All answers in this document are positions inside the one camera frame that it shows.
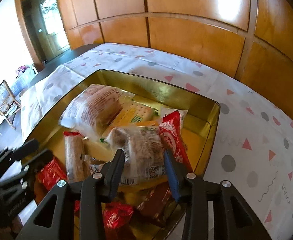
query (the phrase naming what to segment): red package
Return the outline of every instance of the red package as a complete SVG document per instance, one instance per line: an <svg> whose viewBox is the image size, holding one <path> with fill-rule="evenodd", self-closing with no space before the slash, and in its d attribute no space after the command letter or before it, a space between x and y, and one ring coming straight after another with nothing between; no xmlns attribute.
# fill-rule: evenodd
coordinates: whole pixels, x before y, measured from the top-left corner
<svg viewBox="0 0 293 240"><path fill-rule="evenodd" d="M61 169L55 157L53 157L53 159L38 173L38 178L48 191L51 190L59 180L63 179L67 181L66 174ZM74 212L77 212L79 209L80 201L76 201Z"/></svg>
<svg viewBox="0 0 293 240"><path fill-rule="evenodd" d="M174 111L166 115L159 124L160 136L170 146L177 162L183 163L189 172L193 172L180 135L180 113Z"/></svg>
<svg viewBox="0 0 293 240"><path fill-rule="evenodd" d="M128 223L133 214L133 207L120 202L105 205L103 223L105 230L114 230Z"/></svg>

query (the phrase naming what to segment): white patterned tablecloth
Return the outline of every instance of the white patterned tablecloth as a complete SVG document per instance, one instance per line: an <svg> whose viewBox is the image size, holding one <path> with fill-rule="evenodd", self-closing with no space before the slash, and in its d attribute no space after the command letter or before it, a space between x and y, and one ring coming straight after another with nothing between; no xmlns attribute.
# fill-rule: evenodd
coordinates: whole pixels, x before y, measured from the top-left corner
<svg viewBox="0 0 293 240"><path fill-rule="evenodd" d="M154 78L219 102L204 179L231 181L273 239L293 234L293 121L246 85L201 63L154 49L102 44L60 65L24 93L23 141L61 97L98 69Z"/></svg>

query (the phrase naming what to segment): metal tray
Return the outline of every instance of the metal tray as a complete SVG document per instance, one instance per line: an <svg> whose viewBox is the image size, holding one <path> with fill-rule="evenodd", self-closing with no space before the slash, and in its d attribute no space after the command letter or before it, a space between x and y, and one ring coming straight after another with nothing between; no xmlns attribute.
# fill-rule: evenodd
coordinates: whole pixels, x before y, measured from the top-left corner
<svg viewBox="0 0 293 240"><path fill-rule="evenodd" d="M188 110L184 118L181 136L188 147L188 158L196 174L204 174L213 147L217 130L220 105L202 95L190 92L183 88L140 77L132 74L110 70L98 70L74 87L61 98L50 111L41 119L33 129L27 140L32 138L40 142L40 150L49 148L56 158L65 164L63 130L58 124L61 114L68 104L91 84L103 84L118 87L122 90L136 94L134 101L154 107L158 110L162 106L174 109ZM112 153L101 150L94 143L86 145L87 154L98 159L109 161ZM127 192L126 199L134 203L141 198L142 189L152 187L151 184L121 187ZM130 226L136 239L165 239L185 212L185 206L173 204L166 208L168 219L165 228L160 228L148 223L142 223L137 217L132 217ZM75 218L74 239L78 239L79 219Z"/></svg>

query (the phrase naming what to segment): wooden chair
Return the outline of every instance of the wooden chair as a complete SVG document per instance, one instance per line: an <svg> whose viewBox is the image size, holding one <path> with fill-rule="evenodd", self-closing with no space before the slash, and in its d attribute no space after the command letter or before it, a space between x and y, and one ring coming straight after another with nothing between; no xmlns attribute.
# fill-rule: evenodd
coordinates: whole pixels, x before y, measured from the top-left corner
<svg viewBox="0 0 293 240"><path fill-rule="evenodd" d="M10 121L10 116L16 114L21 110L21 104L15 99L10 87L5 80L0 84L0 115L5 118L8 124L15 130L12 122Z"/></svg>

